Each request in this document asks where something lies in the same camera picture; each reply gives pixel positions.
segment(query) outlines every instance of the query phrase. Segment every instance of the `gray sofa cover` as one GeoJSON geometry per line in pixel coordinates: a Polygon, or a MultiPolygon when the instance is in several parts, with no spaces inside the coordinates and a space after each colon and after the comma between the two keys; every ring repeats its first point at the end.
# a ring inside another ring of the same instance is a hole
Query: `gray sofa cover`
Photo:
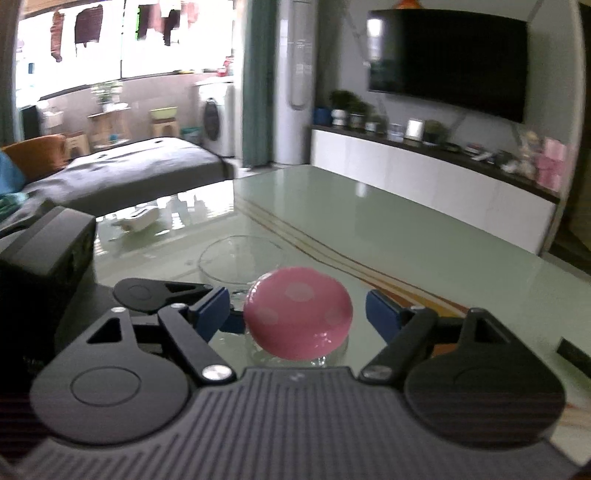
{"type": "Polygon", "coordinates": [[[62,205],[94,216],[232,178],[214,154],[178,138],[153,138],[75,159],[25,186],[30,198],[0,224],[0,237],[62,205]]]}

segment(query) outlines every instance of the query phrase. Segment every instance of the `laundry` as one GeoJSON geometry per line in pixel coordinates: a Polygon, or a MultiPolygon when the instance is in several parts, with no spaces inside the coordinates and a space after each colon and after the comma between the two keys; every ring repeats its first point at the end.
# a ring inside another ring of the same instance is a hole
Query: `laundry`
{"type": "Polygon", "coordinates": [[[162,18],[168,18],[173,10],[181,10],[181,0],[159,0],[162,18]]]}
{"type": "Polygon", "coordinates": [[[181,11],[171,10],[168,17],[164,19],[164,45],[170,46],[170,33],[173,29],[178,28],[181,23],[181,11]]]}
{"type": "Polygon", "coordinates": [[[158,33],[164,33],[164,19],[162,18],[160,5],[158,3],[150,5],[150,21],[148,28],[153,28],[158,33]]]}
{"type": "Polygon", "coordinates": [[[103,6],[87,8],[76,16],[76,23],[74,25],[74,43],[78,45],[82,43],[86,48],[86,44],[100,40],[100,29],[103,25],[103,6]]]}
{"type": "Polygon", "coordinates": [[[138,5],[138,29],[136,32],[136,39],[143,40],[146,38],[148,27],[150,26],[150,13],[153,5],[138,5]]]}
{"type": "Polygon", "coordinates": [[[59,13],[57,10],[53,12],[53,18],[51,20],[51,56],[55,58],[56,62],[61,62],[61,33],[64,30],[64,17],[65,14],[59,13]]]}
{"type": "Polygon", "coordinates": [[[189,27],[197,22],[199,17],[199,6],[195,2],[183,2],[181,6],[181,15],[187,15],[189,27]]]}

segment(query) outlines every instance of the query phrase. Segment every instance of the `television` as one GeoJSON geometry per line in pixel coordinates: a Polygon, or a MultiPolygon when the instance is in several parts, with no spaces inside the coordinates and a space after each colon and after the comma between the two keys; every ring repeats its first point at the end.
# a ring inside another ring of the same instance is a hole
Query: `television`
{"type": "Polygon", "coordinates": [[[450,103],[523,122],[527,23],[435,9],[368,15],[369,90],[450,103]]]}

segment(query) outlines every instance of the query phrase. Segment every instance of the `silver screw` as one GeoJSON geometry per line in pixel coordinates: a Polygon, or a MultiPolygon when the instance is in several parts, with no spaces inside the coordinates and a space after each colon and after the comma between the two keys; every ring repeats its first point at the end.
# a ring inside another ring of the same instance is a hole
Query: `silver screw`
{"type": "Polygon", "coordinates": [[[368,380],[387,380],[392,375],[392,369],[385,365],[370,365],[361,372],[368,380]]]}
{"type": "Polygon", "coordinates": [[[232,369],[226,365],[209,365],[201,374],[212,382],[221,382],[232,376],[232,369]]]}

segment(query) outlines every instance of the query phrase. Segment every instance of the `blue cushion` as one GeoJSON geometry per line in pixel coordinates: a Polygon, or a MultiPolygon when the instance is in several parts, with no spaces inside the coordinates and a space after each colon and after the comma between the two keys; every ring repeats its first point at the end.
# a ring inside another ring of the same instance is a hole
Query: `blue cushion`
{"type": "Polygon", "coordinates": [[[0,195],[20,192],[26,182],[21,169],[0,150],[0,195]]]}

